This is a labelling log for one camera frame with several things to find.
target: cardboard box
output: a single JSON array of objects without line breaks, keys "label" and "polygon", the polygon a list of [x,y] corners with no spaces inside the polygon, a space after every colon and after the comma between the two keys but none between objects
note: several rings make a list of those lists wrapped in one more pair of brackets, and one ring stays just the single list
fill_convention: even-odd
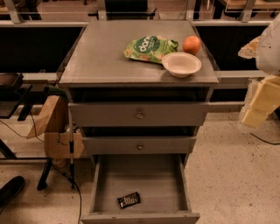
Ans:
[{"label": "cardboard box", "polygon": [[[66,124],[68,124],[67,101],[57,95],[48,96],[27,138],[45,133],[46,156],[56,159],[70,158],[70,134],[65,133]],[[73,141],[74,158],[85,157],[83,156],[84,146],[81,141],[81,133],[74,133]]]}]

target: gray tabletop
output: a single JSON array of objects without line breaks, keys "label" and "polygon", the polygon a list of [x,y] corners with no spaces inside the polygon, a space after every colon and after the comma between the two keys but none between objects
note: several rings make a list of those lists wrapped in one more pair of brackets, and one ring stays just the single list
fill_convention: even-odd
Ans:
[{"label": "gray tabletop", "polygon": [[90,22],[76,46],[60,84],[90,87],[96,84],[161,84],[185,85],[218,83],[218,72],[201,48],[196,55],[202,68],[191,76],[180,79],[171,76],[156,63],[127,59],[126,46],[134,39],[162,36],[178,41],[178,52],[183,52],[184,39],[195,32],[188,21],[117,20]]}]

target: drawer knob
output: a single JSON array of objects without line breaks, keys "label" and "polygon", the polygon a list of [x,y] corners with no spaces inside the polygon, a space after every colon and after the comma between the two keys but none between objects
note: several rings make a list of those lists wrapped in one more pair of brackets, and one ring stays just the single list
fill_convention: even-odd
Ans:
[{"label": "drawer knob", "polygon": [[144,114],[141,111],[138,111],[136,114],[136,118],[137,119],[143,119],[144,118]]},{"label": "drawer knob", "polygon": [[143,146],[141,143],[139,143],[139,144],[137,145],[137,149],[138,149],[139,151],[141,151],[143,148],[144,148],[144,146]]}]

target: beige floor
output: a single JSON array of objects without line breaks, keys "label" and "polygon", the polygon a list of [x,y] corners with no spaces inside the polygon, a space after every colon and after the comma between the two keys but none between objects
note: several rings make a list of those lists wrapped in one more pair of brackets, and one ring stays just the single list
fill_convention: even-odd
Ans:
[{"label": "beige floor", "polygon": [[[242,134],[237,129],[238,114],[208,114],[185,168],[192,211],[200,213],[198,224],[279,223],[280,146]],[[15,116],[3,121],[23,136],[32,125],[30,117],[25,122],[17,122]],[[270,118],[255,134],[279,143],[279,125],[277,119]],[[44,154],[39,140],[18,137],[2,124],[0,136],[18,156]],[[80,198],[67,179],[51,169],[48,187],[37,191],[43,168],[41,162],[0,161],[0,186],[17,175],[26,181],[24,190],[0,215],[0,223],[77,223]],[[76,160],[75,171],[82,196],[82,214],[87,214],[93,185],[89,159]]]}]

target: drawer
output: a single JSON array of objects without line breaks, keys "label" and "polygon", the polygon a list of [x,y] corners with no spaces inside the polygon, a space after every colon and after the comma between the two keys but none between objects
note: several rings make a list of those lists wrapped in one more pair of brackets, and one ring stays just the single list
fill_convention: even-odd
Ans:
[{"label": "drawer", "polygon": [[84,137],[88,155],[96,154],[157,154],[189,153],[196,137],[187,136],[132,136]]},{"label": "drawer", "polygon": [[[121,209],[117,198],[138,192],[140,203]],[[84,224],[193,224],[179,155],[103,155],[97,158]]]},{"label": "drawer", "polygon": [[188,103],[70,103],[78,127],[89,126],[201,126],[209,104]]}]

